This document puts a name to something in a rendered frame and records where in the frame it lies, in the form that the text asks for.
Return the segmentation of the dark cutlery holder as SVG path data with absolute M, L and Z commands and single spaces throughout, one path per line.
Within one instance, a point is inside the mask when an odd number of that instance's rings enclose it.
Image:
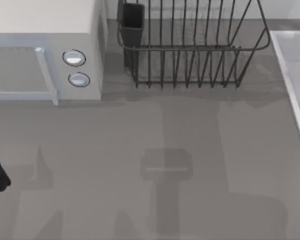
M 129 48 L 139 48 L 145 25 L 145 6 L 140 3 L 129 3 L 118 0 L 117 22 L 122 39 L 124 67 L 134 69 L 134 57 L 139 52 Z

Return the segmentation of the pale microwave oven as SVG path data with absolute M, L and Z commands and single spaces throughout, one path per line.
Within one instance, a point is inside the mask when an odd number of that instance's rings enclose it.
M 47 35 L 59 102 L 101 99 L 109 33 L 105 0 L 0 0 L 0 33 Z M 85 54 L 84 65 L 63 61 L 63 52 L 72 49 Z M 88 86 L 68 82 L 77 72 L 89 76 Z

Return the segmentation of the microwave oven door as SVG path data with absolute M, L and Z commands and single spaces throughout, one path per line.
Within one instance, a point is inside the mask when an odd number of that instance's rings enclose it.
M 0 33 L 0 101 L 52 101 L 58 105 L 52 64 L 46 34 Z

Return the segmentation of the round silver microwave knob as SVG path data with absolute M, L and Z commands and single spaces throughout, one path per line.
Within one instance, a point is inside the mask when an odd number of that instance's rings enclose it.
M 87 61 L 85 54 L 77 49 L 71 49 L 62 53 L 62 60 L 71 67 L 80 67 Z
M 69 74 L 67 79 L 68 82 L 76 88 L 85 88 L 91 82 L 90 77 L 83 72 Z

